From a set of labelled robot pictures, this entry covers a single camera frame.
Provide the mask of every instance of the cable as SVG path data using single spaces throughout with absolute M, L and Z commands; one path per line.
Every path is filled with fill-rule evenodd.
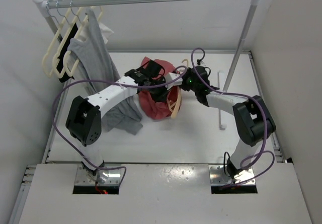
M 241 184 L 243 184 L 243 183 L 247 183 L 248 181 L 251 181 L 252 179 L 255 179 L 255 178 L 257 178 L 257 177 L 260 177 L 261 175 L 263 175 L 263 174 L 265 174 L 272 166 L 273 166 L 273 164 L 274 164 L 274 162 L 275 162 L 275 156 L 274 156 L 274 154 L 273 154 L 273 152 L 272 151 L 269 151 L 269 150 L 265 150 L 265 151 L 263 151 L 263 154 L 265 154 L 265 153 L 269 153 L 269 154 L 271 154 L 272 155 L 272 162 L 271 162 L 271 164 L 269 165 L 269 167 L 267 167 L 264 171 L 262 171 L 262 172 L 260 172 L 258 175 L 255 175 L 254 177 L 252 177 L 252 178 L 249 178 L 249 179 L 247 179 L 247 180 L 243 180 L 243 181 L 241 181 L 241 182 L 238 182 L 238 183 L 231 183 L 231 184 L 228 184 L 228 185 L 224 185 L 222 188 L 224 189 L 224 188 L 228 188 L 228 187 L 235 187 L 235 186 L 239 186 L 239 185 L 241 185 Z M 249 157 L 247 157 L 245 160 L 248 160 L 248 159 L 251 159 L 253 156 L 249 156 Z
M 209 77 L 210 74 L 211 74 L 211 69 L 209 67 L 205 67 L 205 69 L 208 69 L 209 70 L 209 73 L 208 73 L 208 77 Z
M 83 157 L 83 159 L 89 164 L 91 165 L 92 167 L 98 169 L 98 170 L 105 170 L 105 171 L 110 171 L 110 170 L 121 170 L 121 169 L 124 169 L 124 173 L 123 173 L 123 176 L 121 178 L 121 181 L 120 181 L 120 184 L 119 186 L 121 186 L 122 182 L 123 182 L 123 179 L 125 177 L 125 174 L 126 174 L 126 167 L 125 166 L 119 166 L 119 167 L 113 167 L 113 168 L 105 168 L 105 167 L 99 167 L 99 166 L 96 166 L 95 164 L 93 164 L 88 158 L 86 158 L 86 156 L 83 154 L 82 151 L 80 151 L 74 144 L 72 144 L 62 133 L 61 131 L 58 129 L 57 125 L 56 125 L 56 122 L 55 122 L 55 113 L 56 113 L 56 105 L 57 103 L 59 102 L 59 99 L 61 97 L 61 95 L 64 93 L 64 91 L 66 91 L 69 87 L 72 87 L 76 84 L 80 84 L 80 83 L 84 83 L 84 82 L 97 82 L 97 83 L 107 83 L 107 84 L 110 84 L 110 85 L 116 85 L 116 86 L 123 86 L 123 87 L 131 87 L 131 88 L 137 88 L 137 89 L 152 89 L 152 88 L 157 88 L 157 87 L 164 87 L 168 84 L 171 84 L 175 81 L 177 81 L 178 79 L 182 78 L 182 76 L 187 72 L 187 67 L 185 67 L 184 65 L 180 65 L 178 66 L 175 70 L 179 69 L 179 68 L 184 68 L 184 72 L 177 78 L 167 82 L 167 83 L 163 83 L 163 84 L 160 84 L 160 85 L 154 85 L 154 86 L 132 86 L 132 85 L 127 85 L 127 84 L 119 84 L 119 83 L 115 83 L 115 82 L 111 82 L 111 81 L 104 81 L 104 80 L 81 80 L 81 81 L 77 81 L 77 82 L 73 82 L 67 86 L 65 86 L 58 94 L 57 96 L 55 97 L 54 99 L 54 102 L 52 104 L 52 107 L 51 107 L 51 113 L 52 113 L 52 125 L 54 127 L 54 129 L 56 130 L 56 132 L 58 133 L 59 136 L 61 136 L 62 139 L 64 139 L 77 153 L 79 153 L 80 156 Z
M 228 159 L 230 159 L 230 154 L 228 152 L 225 152 L 223 154 L 223 172 L 225 173 L 226 176 L 230 177 L 230 175 L 228 175 L 226 172 L 226 155 L 228 155 Z
M 97 188 L 97 184 L 98 184 L 98 182 L 95 182 L 95 190 L 96 190 L 97 192 L 100 192 L 101 194 L 103 194 L 103 193 L 99 190 L 99 188 Z
M 260 149 L 260 151 L 257 153 L 257 154 L 255 154 L 254 156 L 249 156 L 249 157 L 247 157 L 247 158 L 245 158 L 245 159 L 243 159 L 242 161 L 241 161 L 241 163 L 240 163 L 240 168 L 242 168 L 242 169 L 248 169 L 248 168 L 250 168 L 251 166 L 253 166 L 258 160 L 259 160 L 259 158 L 262 156 L 262 154 L 263 153 L 270 153 L 272 156 L 273 156 L 273 159 L 272 159 L 272 163 L 270 164 L 270 166 L 267 168 L 267 169 L 265 169 L 263 172 L 261 172 L 261 173 L 259 173 L 258 175 L 256 175 L 256 176 L 254 176 L 253 178 L 250 178 L 250 179 L 248 179 L 248 180 L 245 180 L 245 181 L 241 181 L 241 182 L 239 182 L 238 184 L 228 184 L 228 185 L 226 185 L 226 187 L 229 187 L 229 186 L 237 186 L 237 185 L 240 185 L 240 184 L 242 184 L 242 183 L 246 183 L 246 182 L 248 182 L 248 181 L 250 181 L 250 180 L 252 180 L 252 179 L 254 179 L 254 178 L 257 178 L 257 177 L 259 177 L 259 176 L 261 176 L 262 174 L 264 174 L 264 173 L 266 173 L 272 166 L 273 166 L 273 164 L 274 164 L 274 161 L 275 161 L 275 156 L 274 156 L 274 154 L 271 152 L 271 151 L 265 151 L 264 149 L 265 149 L 265 145 L 266 145 L 266 140 L 267 140 L 267 122 L 265 121 L 265 119 L 266 119 L 266 116 L 265 116 L 265 113 L 264 113 L 264 110 L 263 110 L 263 108 L 262 108 L 262 106 L 259 104 L 259 102 L 258 101 L 256 101 L 253 97 L 251 97 L 251 96 L 248 96 L 248 95 L 245 95 L 245 94 L 241 94 L 241 93 L 228 93 L 228 92 L 221 92 L 221 91 L 218 91 L 218 90 L 216 90 L 216 89 L 214 89 L 214 88 L 212 88 L 210 85 L 208 85 L 203 79 L 202 79 L 202 77 L 199 75 L 199 73 L 198 73 L 198 71 L 197 71 L 197 69 L 196 69 L 196 66 L 195 66 L 195 64 L 194 64 L 194 61 L 193 61 L 193 55 L 194 55 L 194 53 L 195 53 L 195 51 L 196 50 L 201 50 L 202 52 L 203 52 L 203 56 L 202 56 L 202 58 L 199 60 L 199 61 L 202 61 L 203 59 L 204 59 L 204 57 L 205 57 L 205 55 L 206 55 L 206 52 L 205 52 L 205 50 L 203 49 L 203 48 L 195 48 L 192 52 L 191 52 L 191 64 L 192 64 L 192 67 L 193 67 L 193 69 L 195 70 L 195 72 L 196 72 L 196 75 L 197 75 L 197 77 L 199 78 L 199 80 L 208 88 L 208 89 L 210 89 L 211 91 L 214 91 L 214 92 L 216 92 L 216 93 L 219 93 L 219 94 L 223 94 L 223 95 L 230 95 L 230 96 L 240 96 L 240 97 L 245 97 L 245 98 L 248 98 L 248 99 L 250 99 L 250 100 L 252 100 L 255 104 L 256 104 L 256 106 L 258 107 L 258 109 L 259 109 L 259 111 L 260 111 L 260 113 L 261 113 L 261 116 L 262 116 L 262 118 L 263 118 L 263 123 L 264 123 L 264 136 L 263 136 L 263 143 L 262 143 L 262 146 L 261 146 L 261 149 Z M 252 159 L 253 157 L 255 157 L 255 159 L 252 161 L 252 162 L 250 162 L 248 165 L 246 165 L 246 166 L 243 166 L 243 163 L 245 162 L 245 161 L 247 161 L 247 160 L 249 160 L 249 159 Z

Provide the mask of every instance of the cream plastic hanger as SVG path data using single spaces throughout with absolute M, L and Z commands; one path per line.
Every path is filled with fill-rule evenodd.
M 181 63 L 183 63 L 183 62 L 187 62 L 187 67 L 189 66 L 188 59 L 184 59 L 184 60 L 181 61 Z M 172 112 L 171 113 L 171 119 L 175 119 L 177 117 L 177 114 L 178 114 L 178 111 L 179 111 L 179 108 L 180 108 L 180 104 L 181 104 L 181 89 L 180 88 L 178 88 L 177 101 L 171 105 L 170 101 L 167 99 L 167 104 L 168 104 L 169 110 Z
M 46 74 L 48 77 L 51 77 L 51 76 L 52 76 L 52 74 L 53 74 L 53 69 L 51 69 L 51 71 L 49 71 L 49 70 L 47 69 L 46 61 L 47 61 L 47 58 L 48 58 L 48 56 L 49 56 L 49 54 L 50 54 L 50 52 L 51 52 L 51 50 L 52 50 L 52 48 L 53 48 L 54 44 L 55 44 L 55 43 L 56 43 L 56 41 L 58 40 L 58 37 L 59 37 L 59 35 L 60 35 L 60 32 L 61 32 L 62 28 L 64 27 L 65 23 L 67 22 L 66 18 L 69 16 L 70 11 L 71 11 L 71 9 L 69 8 L 69 9 L 67 10 L 66 14 L 65 14 L 65 17 L 62 19 L 61 23 L 58 25 L 57 32 L 56 32 L 56 34 L 55 34 L 54 38 L 52 39 L 52 41 L 51 41 L 51 43 L 50 43 L 50 45 L 49 45 L 49 47 L 48 47 L 48 49 L 47 49 L 46 54 L 45 54 L 45 55 L 44 55 L 44 57 L 42 58 L 42 62 L 41 62 L 41 64 L 42 64 L 42 69 L 44 70 L 45 74 Z
M 101 12 L 100 12 L 100 14 L 99 14 L 99 16 L 97 17 L 97 21 L 99 22 L 100 20 L 101 20 L 101 17 L 102 17 L 102 15 L 103 15 L 103 8 L 102 8 L 102 6 L 100 6 L 100 10 L 101 10 Z M 82 21 L 82 25 L 79 27 L 79 29 L 77 30 L 77 32 L 76 32 L 76 34 L 75 34 L 75 36 L 74 36 L 74 39 L 77 39 L 78 37 L 79 37 L 79 35 L 80 35 L 80 33 L 81 33 L 81 31 L 83 30 L 83 28 L 84 28 L 84 26 L 86 25 L 86 24 L 88 24 L 88 15 L 86 15 L 85 16 L 85 18 L 84 18 L 84 20 Z M 68 68 L 68 62 L 69 62 L 69 58 L 70 58 L 70 53 L 71 53 L 71 51 L 69 50 L 69 51 L 67 51 L 66 53 L 65 53 L 65 55 L 64 55 L 64 59 L 63 59 L 63 65 L 64 65 L 64 71 L 67 73 L 67 75 L 69 76 L 69 77 L 72 77 L 73 75 L 74 75 L 74 72 L 75 72 L 75 70 L 76 70 L 76 68 L 77 68 L 77 65 L 78 65 L 78 63 L 79 63 L 79 59 L 77 58 L 76 59 L 76 61 L 75 61 L 75 63 L 74 63 L 74 65 L 72 66 L 72 68 L 71 68 L 71 70 L 69 70 L 69 68 Z
M 83 9 L 84 9 L 84 7 L 80 7 L 78 9 L 77 13 L 75 14 L 75 17 L 73 18 L 71 24 L 69 25 L 69 28 L 67 29 L 67 31 L 66 31 L 66 33 L 65 33 L 65 35 L 64 35 L 64 37 L 63 37 L 58 49 L 57 49 L 57 52 L 55 53 L 55 55 L 54 55 L 54 57 L 52 59 L 52 71 L 56 74 L 56 76 L 58 78 L 62 78 L 63 75 L 65 74 L 65 69 L 64 68 L 61 70 L 61 72 L 59 72 L 57 70 L 57 66 L 58 66 L 59 61 L 60 61 L 60 59 L 58 59 L 58 57 L 60 56 L 61 50 L 62 50 L 64 44 L 66 43 L 66 40 L 68 39 L 69 34 L 70 34 L 71 30 L 73 29 L 75 23 L 79 19 L 79 15 L 80 15 L 80 13 L 82 12 Z

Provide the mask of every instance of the clothes rack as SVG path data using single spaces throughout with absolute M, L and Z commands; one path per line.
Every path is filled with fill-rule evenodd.
M 160 3 L 160 2 L 173 2 L 173 1 L 190 1 L 190 0 L 59 0 L 59 4 L 56 1 L 46 1 L 46 0 L 33 0 L 33 2 L 38 7 L 42 16 L 46 19 L 51 30 L 56 33 L 57 26 L 53 21 L 52 17 L 49 15 L 49 9 L 59 9 L 59 8 L 71 8 L 71 7 L 90 7 L 90 6 L 105 6 L 105 5 L 123 5 L 123 4 L 143 4 L 143 3 Z M 251 0 L 251 5 L 244 23 L 242 33 L 239 38 L 237 49 L 235 51 L 223 91 L 227 91 L 230 85 L 233 73 L 235 71 L 240 53 L 242 52 L 247 33 L 249 31 L 250 25 L 252 23 L 257 5 L 259 0 Z

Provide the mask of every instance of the white cloth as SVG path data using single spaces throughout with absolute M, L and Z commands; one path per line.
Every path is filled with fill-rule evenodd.
M 101 33 L 103 36 L 104 44 L 107 44 L 108 38 L 112 34 L 114 34 L 114 31 L 111 30 L 109 27 L 107 27 L 105 24 L 102 24 L 101 22 L 99 22 L 99 27 L 100 27 L 100 30 L 101 30 Z M 77 40 L 84 42 L 88 38 L 88 35 L 89 35 L 89 23 L 86 22 L 86 24 L 84 25 L 83 30 L 80 32 Z M 73 59 L 73 57 L 69 57 L 67 59 L 67 66 L 69 69 L 72 69 L 74 63 L 75 63 L 75 59 Z M 85 76 L 83 73 L 84 72 L 82 72 L 76 68 L 76 70 L 74 72 L 74 78 L 75 79 L 86 79 L 87 76 Z
M 111 30 L 106 25 L 102 24 L 101 22 L 99 22 L 99 26 L 100 26 L 100 30 L 101 30 L 101 33 L 103 36 L 104 44 L 107 44 L 108 38 L 111 36 L 111 34 L 114 33 L 114 31 Z M 79 34 L 77 40 L 84 42 L 88 38 L 88 35 L 89 35 L 89 23 L 86 22 L 86 24 L 85 24 L 83 30 L 81 31 L 81 33 Z

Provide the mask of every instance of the white table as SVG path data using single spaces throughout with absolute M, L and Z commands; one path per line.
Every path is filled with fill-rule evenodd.
M 120 74 L 137 68 L 143 58 L 163 59 L 178 66 L 189 53 L 111 53 Z M 207 53 L 204 62 L 211 68 L 210 82 L 218 85 L 217 72 L 228 72 L 233 54 Z M 258 95 L 254 72 L 248 54 L 242 54 L 238 61 L 229 91 Z M 66 118 L 74 97 L 87 94 L 82 85 L 68 90 L 65 102 L 59 112 L 58 127 L 73 143 L 65 127 Z M 133 136 L 124 130 L 113 129 L 103 132 L 95 143 L 105 162 L 114 163 L 222 163 L 223 153 L 234 152 L 238 143 L 233 116 L 227 119 L 228 128 L 219 130 L 218 109 L 200 104 L 193 92 L 184 92 L 182 106 L 175 120 L 170 118 L 154 121 L 143 112 L 143 128 Z M 74 162 L 81 158 L 58 134 L 51 139 L 52 145 L 47 159 L 49 162 Z
M 144 56 L 174 65 L 189 57 L 185 53 L 111 55 L 120 73 L 137 67 Z M 207 54 L 213 85 L 217 84 L 217 71 L 227 72 L 231 59 L 232 54 Z M 246 54 L 240 57 L 230 90 L 258 94 Z M 77 95 L 86 96 L 81 86 L 70 89 L 59 112 L 58 126 L 73 142 L 64 125 Z M 145 163 L 125 165 L 127 174 L 119 195 L 72 194 L 77 165 L 71 162 L 81 158 L 52 134 L 47 161 L 59 164 L 37 166 L 19 223 L 311 223 L 292 164 L 275 163 L 257 178 L 258 194 L 211 194 L 208 165 L 200 163 L 222 163 L 224 151 L 234 151 L 238 135 L 232 116 L 227 123 L 225 131 L 219 130 L 218 110 L 184 92 L 177 119 L 144 117 L 137 136 L 117 129 L 103 133 L 96 144 L 106 161 Z M 271 141 L 266 149 L 273 150 Z M 271 156 L 263 155 L 254 165 L 254 173 L 262 172 L 270 162 Z

